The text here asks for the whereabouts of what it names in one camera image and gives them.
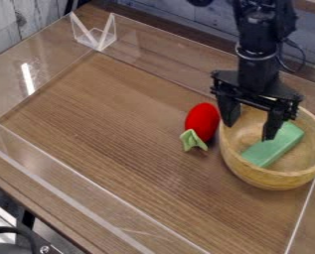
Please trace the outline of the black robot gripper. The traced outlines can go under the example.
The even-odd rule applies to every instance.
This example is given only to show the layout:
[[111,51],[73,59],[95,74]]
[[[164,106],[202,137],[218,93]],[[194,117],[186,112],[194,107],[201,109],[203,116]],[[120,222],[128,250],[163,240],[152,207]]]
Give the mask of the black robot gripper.
[[282,121],[294,120],[302,95],[278,77],[278,52],[235,50],[237,70],[211,72],[211,94],[217,98],[225,125],[231,127],[245,104],[266,112],[261,140],[272,140]]

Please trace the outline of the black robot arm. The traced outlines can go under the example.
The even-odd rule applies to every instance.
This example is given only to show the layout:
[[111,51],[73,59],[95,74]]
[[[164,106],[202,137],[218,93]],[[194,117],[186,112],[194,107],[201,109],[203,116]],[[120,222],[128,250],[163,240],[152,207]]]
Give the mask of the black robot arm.
[[302,95],[280,79],[281,49],[296,30],[292,0],[231,0],[237,69],[211,72],[223,124],[231,127],[247,105],[266,112],[261,139],[272,140],[282,123],[297,116]]

